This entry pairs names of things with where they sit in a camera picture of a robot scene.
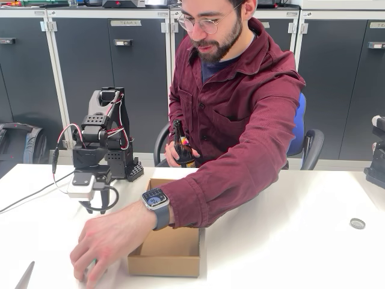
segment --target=cabinet door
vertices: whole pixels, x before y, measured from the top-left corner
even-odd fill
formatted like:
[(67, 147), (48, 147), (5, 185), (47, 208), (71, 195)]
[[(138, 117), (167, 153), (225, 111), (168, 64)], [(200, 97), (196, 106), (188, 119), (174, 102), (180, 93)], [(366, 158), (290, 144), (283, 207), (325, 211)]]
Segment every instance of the cabinet door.
[(8, 99), (7, 90), (5, 89), (4, 79), (0, 67), (0, 123), (13, 122), (10, 101)]
[[(141, 26), (111, 26), (115, 86), (124, 87), (134, 151), (153, 153), (156, 138), (168, 121), (164, 19), (140, 19)], [(114, 40), (132, 40), (116, 46)]]
[(282, 51), (289, 51), (291, 44), (291, 35), (288, 33), (289, 23), (293, 23), (293, 19), (258, 19), (266, 29), (266, 32), (273, 38), (274, 42), (279, 45)]
[(298, 72), (305, 79), (306, 129), (325, 134), (321, 159), (337, 160), (366, 20), (306, 20)]
[(81, 125), (95, 90), (114, 86), (107, 19), (56, 18), (55, 38), (71, 123)]
[(178, 33), (175, 33), (175, 51), (177, 51), (182, 40), (188, 35), (187, 31), (179, 25)]
[(370, 49), (369, 42), (385, 44), (385, 29), (366, 27), (359, 69), (343, 136), (341, 160), (370, 161), (372, 145), (380, 139), (372, 133), (372, 118), (385, 116), (385, 49)]
[(46, 33), (37, 18), (0, 18), (0, 66), (15, 122), (44, 128), (54, 149), (63, 129)]

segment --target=bottle label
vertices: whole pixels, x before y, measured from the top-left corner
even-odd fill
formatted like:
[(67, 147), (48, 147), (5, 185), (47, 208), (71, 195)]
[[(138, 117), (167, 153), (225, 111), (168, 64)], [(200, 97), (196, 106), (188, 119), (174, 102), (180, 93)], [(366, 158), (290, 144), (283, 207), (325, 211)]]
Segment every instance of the bottle label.
[(186, 137), (180, 137), (180, 142), (184, 146), (188, 146), (189, 145), (188, 139)]
[(195, 169), (195, 161), (192, 161), (191, 163), (186, 164), (186, 167), (190, 167), (192, 169)]

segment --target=smartwatch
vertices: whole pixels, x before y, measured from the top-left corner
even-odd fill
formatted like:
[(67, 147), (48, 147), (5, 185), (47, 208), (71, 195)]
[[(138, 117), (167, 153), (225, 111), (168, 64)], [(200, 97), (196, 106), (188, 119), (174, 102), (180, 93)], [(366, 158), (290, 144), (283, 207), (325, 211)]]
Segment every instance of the smartwatch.
[(156, 214), (158, 221), (154, 230), (157, 231), (167, 227), (170, 222), (170, 210), (168, 209), (170, 200), (163, 191), (160, 188), (149, 190), (142, 194), (142, 201), (147, 209)]

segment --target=white table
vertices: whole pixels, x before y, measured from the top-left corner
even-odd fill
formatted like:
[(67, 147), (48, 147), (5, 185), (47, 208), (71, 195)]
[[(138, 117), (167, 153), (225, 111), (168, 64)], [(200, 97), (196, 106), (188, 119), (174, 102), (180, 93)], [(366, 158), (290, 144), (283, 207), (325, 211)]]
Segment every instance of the white table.
[[(72, 169), (58, 166), (57, 178)], [(115, 184), (121, 198), (112, 211), (137, 200), (151, 177), (193, 171), (146, 167), (134, 183)], [(0, 209), (51, 176), (50, 166), (16, 166), (0, 180)], [(282, 171), (257, 198), (206, 229), (199, 278), (128, 276), (122, 258), (98, 288), (384, 288), (384, 210), (385, 190), (363, 173)], [(73, 277), (69, 253), (95, 216), (54, 187), (0, 214), (0, 288), (13, 289), (32, 260), (28, 289), (85, 288)], [(354, 217), (366, 222), (364, 230), (350, 227)]]

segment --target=watch face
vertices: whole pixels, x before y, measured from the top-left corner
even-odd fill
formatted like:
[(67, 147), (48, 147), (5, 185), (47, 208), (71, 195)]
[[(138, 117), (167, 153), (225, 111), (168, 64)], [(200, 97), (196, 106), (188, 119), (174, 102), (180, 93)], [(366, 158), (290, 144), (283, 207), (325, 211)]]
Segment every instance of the watch face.
[(162, 192), (160, 188), (155, 188), (142, 195), (148, 206), (155, 208), (168, 201), (168, 197)]

